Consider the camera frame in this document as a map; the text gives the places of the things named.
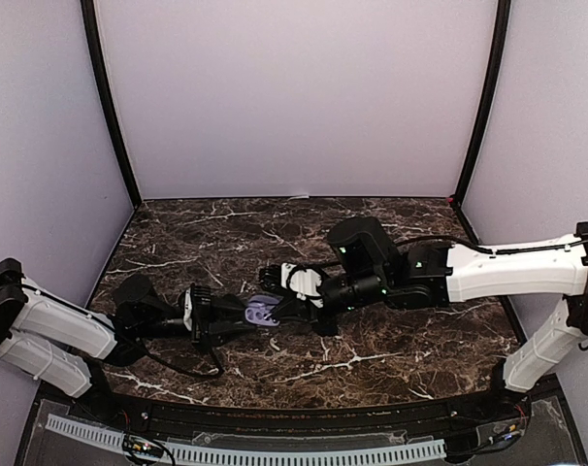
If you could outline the purple earbud charging case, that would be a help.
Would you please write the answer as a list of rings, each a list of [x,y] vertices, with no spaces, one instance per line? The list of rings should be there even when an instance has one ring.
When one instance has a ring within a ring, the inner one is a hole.
[[[272,309],[267,309],[265,306],[265,297],[267,295],[254,295],[252,296],[245,309],[245,320],[256,326],[276,327],[278,324],[269,320],[269,315]]]

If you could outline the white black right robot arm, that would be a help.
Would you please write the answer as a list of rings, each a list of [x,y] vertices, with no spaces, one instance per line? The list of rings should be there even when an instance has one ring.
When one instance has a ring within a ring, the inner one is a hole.
[[[327,235],[343,272],[319,264],[283,263],[260,273],[279,301],[261,322],[310,323],[320,335],[337,331],[340,313],[382,302],[395,310],[444,307],[491,296],[553,293],[550,317],[516,352],[497,364],[479,413],[498,421],[574,348],[587,350],[588,222],[552,240],[478,246],[448,236],[393,242],[372,216],[347,218]]]

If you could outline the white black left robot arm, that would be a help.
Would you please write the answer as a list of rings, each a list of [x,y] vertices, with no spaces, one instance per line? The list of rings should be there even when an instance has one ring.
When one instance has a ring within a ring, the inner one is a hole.
[[[113,299],[112,315],[95,313],[37,286],[19,261],[2,260],[0,360],[58,388],[100,423],[111,423],[121,408],[102,364],[130,366],[151,356],[146,339],[177,337],[215,358],[215,348],[255,328],[238,297],[214,297],[196,284],[173,306],[158,296],[149,277],[135,274]]]

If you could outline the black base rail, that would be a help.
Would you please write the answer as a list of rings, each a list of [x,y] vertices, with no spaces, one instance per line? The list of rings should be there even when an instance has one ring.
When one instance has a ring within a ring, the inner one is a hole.
[[[470,431],[489,422],[531,413],[527,394],[483,391],[397,405],[337,409],[238,409],[200,406],[111,393],[107,402],[141,433],[213,431],[249,435],[363,434],[405,430],[410,434]]]

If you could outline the black frame post left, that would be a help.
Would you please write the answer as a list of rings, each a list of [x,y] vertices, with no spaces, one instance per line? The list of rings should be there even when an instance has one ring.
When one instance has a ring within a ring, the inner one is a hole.
[[[142,202],[142,196],[136,181],[130,157],[125,146],[121,126],[116,112],[114,96],[109,80],[105,54],[102,46],[98,19],[96,15],[96,3],[93,0],[80,1],[82,11],[82,23],[84,35],[94,76],[96,89],[100,101],[102,113],[114,150],[117,167],[125,186],[133,209],[138,209]]]

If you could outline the black frame post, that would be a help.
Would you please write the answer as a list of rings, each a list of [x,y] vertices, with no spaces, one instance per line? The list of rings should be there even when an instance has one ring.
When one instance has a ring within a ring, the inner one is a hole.
[[[468,190],[474,176],[475,166],[483,144],[488,120],[492,112],[506,45],[506,34],[509,25],[510,11],[510,0],[499,0],[497,2],[491,46],[481,95],[475,114],[474,127],[467,147],[458,183],[456,184],[455,192],[451,196],[453,205],[455,205],[457,209],[461,208],[464,204],[464,201],[466,200]]]
[[[96,15],[96,3],[93,0],[80,1],[82,11],[82,23],[84,35],[94,76],[96,89],[100,101],[102,113],[114,150],[117,167],[125,186],[133,209],[138,209],[142,202],[142,196],[136,181],[130,157],[125,146],[121,126],[116,112],[114,96],[109,80],[105,54],[102,46],[98,19]]]

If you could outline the black frame post right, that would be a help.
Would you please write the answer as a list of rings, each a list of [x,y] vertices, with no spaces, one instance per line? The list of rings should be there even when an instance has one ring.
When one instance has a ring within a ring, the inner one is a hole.
[[[474,127],[467,147],[458,183],[456,184],[455,192],[451,196],[453,205],[455,205],[457,209],[461,208],[464,204],[464,201],[466,200],[468,190],[474,176],[475,166],[483,144],[488,120],[492,112],[506,45],[506,34],[509,25],[510,11],[510,0],[499,0],[497,2],[491,46],[481,95],[475,114]]]

